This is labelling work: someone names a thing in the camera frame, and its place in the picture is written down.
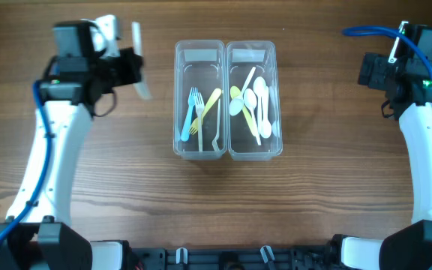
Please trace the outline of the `light blue wide-handle fork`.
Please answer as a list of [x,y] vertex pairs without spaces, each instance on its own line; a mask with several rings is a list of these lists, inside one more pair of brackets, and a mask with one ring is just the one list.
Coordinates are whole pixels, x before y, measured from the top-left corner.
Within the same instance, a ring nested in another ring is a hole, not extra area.
[[187,113],[184,119],[184,125],[181,131],[181,141],[183,142],[187,142],[189,140],[189,129],[191,126],[191,120],[192,120],[192,115],[193,115],[193,109],[195,106],[195,96],[197,94],[197,87],[192,87],[190,89],[190,93],[188,95],[188,99],[187,99]]

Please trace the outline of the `cream wide-handle fork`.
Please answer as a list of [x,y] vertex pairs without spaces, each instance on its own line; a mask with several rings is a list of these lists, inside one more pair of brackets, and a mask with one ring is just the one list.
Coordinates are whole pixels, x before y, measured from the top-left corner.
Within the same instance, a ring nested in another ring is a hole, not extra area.
[[[215,102],[219,99],[219,97],[222,94],[222,90],[220,88],[216,88],[212,93],[211,96],[209,97],[209,99],[207,100],[207,102],[205,103],[205,108],[202,111],[202,119],[205,118],[206,114],[208,113],[208,111],[213,107],[213,105],[215,104]],[[193,120],[191,126],[190,126],[190,135],[194,135],[198,132],[199,128],[198,128],[198,118],[196,118],[195,120]]]

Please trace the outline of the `white plastic spoon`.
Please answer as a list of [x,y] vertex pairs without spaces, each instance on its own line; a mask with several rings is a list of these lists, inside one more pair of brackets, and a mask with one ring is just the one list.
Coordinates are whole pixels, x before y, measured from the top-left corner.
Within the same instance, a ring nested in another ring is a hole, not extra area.
[[256,109],[256,106],[257,106],[257,97],[250,88],[247,88],[244,92],[244,105],[247,107],[247,109],[250,112],[251,124],[253,127],[252,128],[252,130],[253,130],[252,134],[256,138],[257,145],[260,146],[261,145],[260,134],[259,134],[259,131],[257,130],[257,120],[256,120],[256,116],[254,114],[254,110]]
[[258,76],[253,83],[253,91],[257,96],[257,127],[259,134],[264,137],[263,131],[263,94],[266,90],[266,81]]

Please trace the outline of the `white bent thin fork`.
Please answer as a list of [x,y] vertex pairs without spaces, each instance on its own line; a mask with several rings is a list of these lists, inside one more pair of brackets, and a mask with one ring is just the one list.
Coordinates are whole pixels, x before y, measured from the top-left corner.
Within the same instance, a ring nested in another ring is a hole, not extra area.
[[211,144],[215,152],[219,152],[220,148],[218,146],[218,140],[220,136],[220,125],[221,125],[221,100],[217,102],[217,122],[216,122],[216,132],[214,135],[214,139]]

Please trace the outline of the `yellow plastic spoon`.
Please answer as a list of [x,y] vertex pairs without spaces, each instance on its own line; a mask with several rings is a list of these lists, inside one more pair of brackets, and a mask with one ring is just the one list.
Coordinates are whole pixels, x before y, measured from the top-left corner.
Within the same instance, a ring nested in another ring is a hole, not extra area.
[[[232,86],[230,88],[230,96],[232,99],[236,98],[241,93],[240,89],[237,86]],[[257,135],[257,130],[254,127],[253,119],[251,117],[251,114],[248,112],[248,109],[246,106],[243,106],[242,108],[243,115],[246,119],[247,125],[250,129],[251,134],[255,137]]]

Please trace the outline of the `white spoon with long handle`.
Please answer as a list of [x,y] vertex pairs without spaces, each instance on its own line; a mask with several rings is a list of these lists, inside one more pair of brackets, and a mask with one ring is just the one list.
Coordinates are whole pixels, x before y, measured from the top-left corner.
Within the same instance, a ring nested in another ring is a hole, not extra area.
[[242,87],[241,92],[230,101],[229,114],[231,116],[236,116],[242,111],[242,108],[245,105],[244,94],[245,94],[246,90],[248,89],[248,86],[250,85],[250,82],[253,79],[255,72],[256,72],[256,67],[253,66],[250,69],[250,72],[247,75],[246,80],[244,81],[244,85]]

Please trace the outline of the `white slim fork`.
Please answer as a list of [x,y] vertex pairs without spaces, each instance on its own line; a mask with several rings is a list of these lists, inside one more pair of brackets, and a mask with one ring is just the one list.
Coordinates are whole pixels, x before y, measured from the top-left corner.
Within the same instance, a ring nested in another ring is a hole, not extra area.
[[203,151],[202,121],[203,121],[203,111],[205,109],[205,104],[203,101],[203,97],[199,91],[196,92],[195,105],[196,105],[196,114],[197,114],[197,123],[198,123],[198,151],[202,152]]

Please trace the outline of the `white wide-handle spoon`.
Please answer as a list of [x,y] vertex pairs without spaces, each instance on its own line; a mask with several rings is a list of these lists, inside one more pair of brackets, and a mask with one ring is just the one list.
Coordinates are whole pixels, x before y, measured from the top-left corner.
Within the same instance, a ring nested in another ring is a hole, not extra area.
[[269,87],[266,86],[262,95],[262,122],[259,127],[262,138],[268,139],[272,135],[272,124],[269,121]]

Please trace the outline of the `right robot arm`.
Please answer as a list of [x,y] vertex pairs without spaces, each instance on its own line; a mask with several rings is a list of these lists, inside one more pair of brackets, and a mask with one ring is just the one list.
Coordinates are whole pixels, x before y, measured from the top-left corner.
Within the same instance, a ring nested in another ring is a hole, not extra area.
[[366,53],[358,84],[383,90],[408,148],[412,223],[383,240],[335,235],[325,263],[347,269],[432,269],[432,82],[421,60]]

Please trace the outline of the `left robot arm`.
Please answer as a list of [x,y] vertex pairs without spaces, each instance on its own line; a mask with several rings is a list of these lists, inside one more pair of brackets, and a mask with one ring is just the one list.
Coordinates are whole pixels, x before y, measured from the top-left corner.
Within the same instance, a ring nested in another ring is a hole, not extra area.
[[150,93],[143,75],[141,29],[120,48],[113,15],[56,23],[57,53],[32,86],[34,140],[25,175],[0,223],[0,269],[142,269],[125,240],[89,241],[71,226],[71,196],[80,149],[98,100],[119,86]]

